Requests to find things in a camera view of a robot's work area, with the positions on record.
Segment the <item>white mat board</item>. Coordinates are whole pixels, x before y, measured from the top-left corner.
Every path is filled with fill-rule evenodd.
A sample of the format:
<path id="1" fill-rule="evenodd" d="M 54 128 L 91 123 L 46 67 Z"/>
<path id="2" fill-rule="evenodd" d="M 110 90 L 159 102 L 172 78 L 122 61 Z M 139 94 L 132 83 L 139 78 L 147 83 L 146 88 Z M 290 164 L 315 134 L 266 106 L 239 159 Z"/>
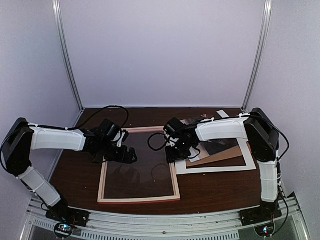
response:
<path id="1" fill-rule="evenodd" d="M 245 166 L 219 166 L 219 167 L 200 167 L 187 169 L 187 163 L 185 160 L 177 161 L 175 163 L 175 169 L 177 175 L 186 174 L 204 174 L 204 173 L 222 173 L 222 172 L 239 172 L 239 171 L 251 171 L 256 170 L 256 165 L 253 160 L 248 141 L 242 138 L 237 139 L 239 148 L 241 150 Z"/>

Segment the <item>dark painting photo print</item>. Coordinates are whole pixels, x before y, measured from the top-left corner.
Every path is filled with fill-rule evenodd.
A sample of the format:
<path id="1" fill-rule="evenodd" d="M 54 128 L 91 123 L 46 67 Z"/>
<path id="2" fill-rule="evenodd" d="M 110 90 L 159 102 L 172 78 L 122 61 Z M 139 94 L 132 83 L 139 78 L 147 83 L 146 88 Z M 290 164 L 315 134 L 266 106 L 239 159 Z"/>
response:
<path id="1" fill-rule="evenodd" d="M 201 121 L 204 119 L 209 118 L 215 118 L 215 119 L 221 119 L 221 118 L 227 118 L 230 115 L 228 112 L 224 110 L 218 110 L 215 113 L 206 113 L 199 117 L 192 117 L 182 120 L 182 122 L 186 125 L 195 123 L 196 121 Z M 214 139 L 209 140 L 206 142 L 200 142 L 197 148 L 200 150 L 200 155 L 197 158 L 194 159 L 188 159 L 191 163 L 194 163 L 196 161 L 202 160 L 208 156 L 215 155 L 217 153 L 223 152 L 225 150 L 228 150 L 232 147 L 235 147 L 238 145 L 238 141 L 235 138 L 229 138 L 229 139 Z"/>

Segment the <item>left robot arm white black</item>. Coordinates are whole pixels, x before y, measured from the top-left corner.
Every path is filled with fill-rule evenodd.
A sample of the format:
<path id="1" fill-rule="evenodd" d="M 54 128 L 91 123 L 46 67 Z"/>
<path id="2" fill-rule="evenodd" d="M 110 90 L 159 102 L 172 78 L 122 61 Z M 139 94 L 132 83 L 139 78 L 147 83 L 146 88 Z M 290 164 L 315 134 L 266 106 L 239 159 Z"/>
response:
<path id="1" fill-rule="evenodd" d="M 101 155 L 107 162 L 133 164 L 136 151 L 123 145 L 128 131 L 108 119 L 93 129 L 63 128 L 27 122 L 18 118 L 0 147 L 0 163 L 3 169 L 29 187 L 32 192 L 52 208 L 61 222 L 72 218 L 72 211 L 63 204 L 62 195 L 36 170 L 30 160 L 34 150 L 72 150 Z"/>

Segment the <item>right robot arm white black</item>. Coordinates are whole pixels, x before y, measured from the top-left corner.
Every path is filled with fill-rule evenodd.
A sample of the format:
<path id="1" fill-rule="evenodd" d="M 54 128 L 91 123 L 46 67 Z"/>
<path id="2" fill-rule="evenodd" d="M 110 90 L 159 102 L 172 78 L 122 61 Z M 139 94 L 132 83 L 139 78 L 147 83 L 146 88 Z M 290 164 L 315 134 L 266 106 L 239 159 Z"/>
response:
<path id="1" fill-rule="evenodd" d="M 197 150 L 201 142 L 223 139 L 241 139 L 250 146 L 248 155 L 259 165 L 261 181 L 261 201 L 256 210 L 259 220 L 268 220 L 275 212 L 273 204 L 278 198 L 279 184 L 279 133 L 270 119 L 260 108 L 250 113 L 221 119 L 203 119 L 185 124 L 172 118 L 163 128 L 167 146 L 167 163 L 191 159 L 191 150 Z"/>

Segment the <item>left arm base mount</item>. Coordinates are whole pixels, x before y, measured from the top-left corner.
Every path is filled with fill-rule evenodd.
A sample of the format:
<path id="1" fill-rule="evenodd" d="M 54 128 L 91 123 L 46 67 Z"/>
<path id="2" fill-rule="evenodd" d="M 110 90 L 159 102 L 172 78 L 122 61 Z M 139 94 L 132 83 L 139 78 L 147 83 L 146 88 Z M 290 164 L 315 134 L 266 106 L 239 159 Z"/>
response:
<path id="1" fill-rule="evenodd" d="M 55 206 L 48 205 L 45 216 L 57 222 L 76 227 L 86 227 L 90 213 L 86 210 L 66 206 L 65 204 L 57 204 Z"/>

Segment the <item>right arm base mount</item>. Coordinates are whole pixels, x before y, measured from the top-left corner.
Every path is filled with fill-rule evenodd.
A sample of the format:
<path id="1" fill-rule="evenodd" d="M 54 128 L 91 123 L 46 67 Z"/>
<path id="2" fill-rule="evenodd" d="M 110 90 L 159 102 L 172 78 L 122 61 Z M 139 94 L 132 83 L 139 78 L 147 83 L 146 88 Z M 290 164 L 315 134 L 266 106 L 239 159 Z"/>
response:
<path id="1" fill-rule="evenodd" d="M 262 222 L 270 222 L 274 218 L 282 216 L 278 200 L 275 202 L 260 201 L 260 205 L 253 208 L 241 210 L 239 212 L 241 224 L 243 226 L 257 225 Z"/>

